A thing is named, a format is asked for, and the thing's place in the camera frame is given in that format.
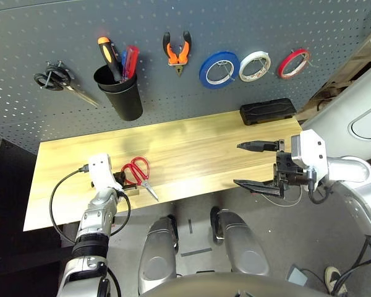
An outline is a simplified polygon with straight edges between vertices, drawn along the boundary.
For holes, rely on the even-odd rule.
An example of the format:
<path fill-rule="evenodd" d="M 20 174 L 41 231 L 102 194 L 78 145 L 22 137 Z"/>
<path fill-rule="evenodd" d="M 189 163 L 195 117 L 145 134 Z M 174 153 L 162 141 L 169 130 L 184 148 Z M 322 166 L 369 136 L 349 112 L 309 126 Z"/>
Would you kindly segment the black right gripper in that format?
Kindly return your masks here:
<path fill-rule="evenodd" d="M 307 185 L 309 182 L 307 173 L 293 162 L 291 153 L 284 152 L 285 146 L 283 139 L 273 142 L 254 140 L 237 144 L 236 147 L 251 152 L 277 152 L 276 162 L 273 165 L 275 186 L 245 179 L 233 180 L 235 184 L 251 193 L 283 198 L 283 189 L 278 186 L 284 186 L 285 184 L 290 186 L 301 186 Z"/>

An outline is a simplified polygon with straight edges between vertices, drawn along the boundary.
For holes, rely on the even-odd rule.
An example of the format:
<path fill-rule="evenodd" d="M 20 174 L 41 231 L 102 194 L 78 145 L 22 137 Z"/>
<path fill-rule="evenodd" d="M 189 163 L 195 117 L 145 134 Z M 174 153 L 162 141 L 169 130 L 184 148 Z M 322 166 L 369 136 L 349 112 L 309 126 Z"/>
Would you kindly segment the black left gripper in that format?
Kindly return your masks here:
<path fill-rule="evenodd" d="M 123 186 L 123 190 L 127 196 L 137 196 L 140 194 L 137 184 L 126 184 L 126 174 L 124 171 L 115 172 L 113 176 L 115 181 Z"/>

